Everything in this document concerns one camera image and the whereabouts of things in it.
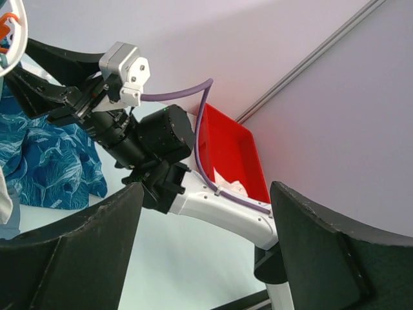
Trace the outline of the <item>teal clothes peg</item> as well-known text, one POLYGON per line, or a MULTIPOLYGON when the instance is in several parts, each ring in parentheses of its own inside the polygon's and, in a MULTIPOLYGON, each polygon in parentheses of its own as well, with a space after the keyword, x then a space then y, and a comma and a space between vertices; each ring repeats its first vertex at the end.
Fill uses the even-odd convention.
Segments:
POLYGON ((0 53, 0 67, 1 68, 7 68, 8 67, 7 56, 4 53, 0 53))

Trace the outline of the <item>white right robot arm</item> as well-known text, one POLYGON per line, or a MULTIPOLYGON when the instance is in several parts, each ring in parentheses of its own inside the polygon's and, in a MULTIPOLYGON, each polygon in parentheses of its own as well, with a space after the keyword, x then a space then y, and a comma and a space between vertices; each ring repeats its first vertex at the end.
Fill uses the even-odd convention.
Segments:
POLYGON ((54 125, 76 124, 130 170, 125 188, 58 222, 1 242, 2 309, 116 309, 142 208, 189 216, 252 242, 254 274, 267 285, 287 280, 269 204, 230 194, 201 167, 199 125, 171 105, 137 121, 126 113, 142 101, 201 92, 145 94, 148 60, 117 42, 104 54, 83 54, 27 39, 1 52, 1 75, 25 114, 54 125))

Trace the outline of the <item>white round clip hanger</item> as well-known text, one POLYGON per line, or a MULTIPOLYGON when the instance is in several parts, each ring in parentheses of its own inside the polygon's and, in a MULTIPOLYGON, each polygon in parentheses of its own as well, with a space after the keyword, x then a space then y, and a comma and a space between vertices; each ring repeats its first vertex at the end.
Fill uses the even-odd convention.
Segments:
POLYGON ((10 10, 5 13, 15 14, 19 20, 10 19, 6 24, 10 27, 10 32, 6 38, 9 41, 8 52, 5 53, 8 60, 8 67, 1 68, 1 77, 5 77, 20 62, 28 44, 28 19, 25 5, 21 0, 1 1, 1 9, 6 6, 10 10))

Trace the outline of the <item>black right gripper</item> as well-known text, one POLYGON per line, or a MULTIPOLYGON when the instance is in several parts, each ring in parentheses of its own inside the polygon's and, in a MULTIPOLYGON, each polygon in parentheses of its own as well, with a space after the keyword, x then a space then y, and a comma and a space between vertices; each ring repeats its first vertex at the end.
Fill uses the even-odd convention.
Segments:
POLYGON ((29 118, 48 115, 47 122, 58 127, 76 124, 81 128, 106 128, 126 119, 125 109, 110 103, 99 61, 104 53, 89 54, 65 50, 29 39, 26 54, 59 84, 15 67, 5 82, 29 118))

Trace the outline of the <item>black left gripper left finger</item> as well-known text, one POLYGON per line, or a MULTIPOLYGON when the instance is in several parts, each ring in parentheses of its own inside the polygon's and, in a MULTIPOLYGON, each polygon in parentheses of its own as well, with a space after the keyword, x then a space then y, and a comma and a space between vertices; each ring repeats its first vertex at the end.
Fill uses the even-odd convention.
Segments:
POLYGON ((1 309, 117 309, 143 188, 1 240, 1 309))

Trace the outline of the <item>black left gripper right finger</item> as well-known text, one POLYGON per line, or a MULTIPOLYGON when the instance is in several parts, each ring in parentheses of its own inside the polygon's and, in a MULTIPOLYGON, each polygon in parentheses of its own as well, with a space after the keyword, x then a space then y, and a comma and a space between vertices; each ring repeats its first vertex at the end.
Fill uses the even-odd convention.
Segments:
POLYGON ((272 210, 295 309, 412 309, 412 238, 275 181, 272 210))

